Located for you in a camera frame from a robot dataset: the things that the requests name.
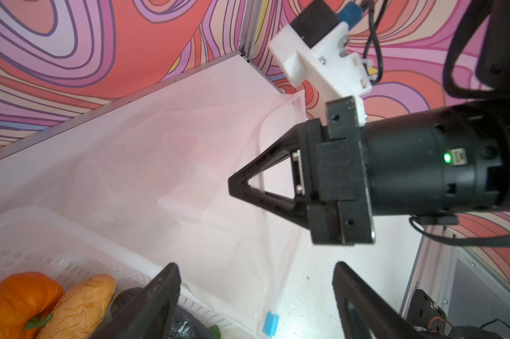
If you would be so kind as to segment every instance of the basket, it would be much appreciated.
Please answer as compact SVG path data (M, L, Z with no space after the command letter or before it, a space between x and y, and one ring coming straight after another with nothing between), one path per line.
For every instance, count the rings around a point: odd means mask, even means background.
M14 273L37 271L67 290L91 275L107 273L116 279L118 294L145 286L161 270L142 256L48 209L21 207L0 215L0 281ZM206 326L218 325L224 338L255 336L210 310L184 287L178 305Z

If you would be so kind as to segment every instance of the cable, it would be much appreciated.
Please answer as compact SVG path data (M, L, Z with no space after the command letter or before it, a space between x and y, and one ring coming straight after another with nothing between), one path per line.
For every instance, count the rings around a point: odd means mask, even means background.
M372 44L373 41L375 48L375 56L378 59L378 76L375 80L371 80L372 85L378 84L381 81L381 78L383 77L383 55L381 54L381 46L379 44L377 30L379 24L381 23L381 19L383 19L383 14L387 9L388 2L389 0L383 0L381 10L379 11L378 18L376 19L375 23L374 23L375 13L374 0L366 0L364 2L364 4L368 6L368 25L370 27L370 36L368 37L368 41L366 42L366 45L364 47L362 58L368 57L368 51L370 50L370 45Z
M432 326L432 323L433 323L433 322L434 322L434 320L436 320L436 319L439 319L439 320L441 320L441 321L444 321L444 322L448 323L448 324L449 324L449 326L450 326L451 328L453 328L453 325L452 325L450 322L448 322L447 320L445 320L445 319L443 319L443 318L441 318L441 317L434 317L434 318L432 318L432 320L430 320L430 322L428 323L428 327L426 328L428 331L430 330L430 326Z
M494 324L494 323L495 323L495 322L497 322L497 321L501 322L501 323L502 323L502 324L504 324L504 325L505 325L508 329L510 329L510 326L509 326L508 324L506 324L506 323L505 323L502 319L498 319L498 318L494 319L493 321L489 321L489 322L487 322L487 323L482 324L481 326L479 326L479 328L480 328L480 329L483 329L483 327L488 326L488 325L490 325L490 324Z
M510 247L510 235L495 236L493 238L454 239L448 238L446 236L439 236L425 232L419 227L417 227L415 223L418 223L417 218L412 216L409 219L409 224L411 225L411 227L416 229L419 233L423 234L427 238L430 238L434 241L441 242L442 244L446 244L449 246Z

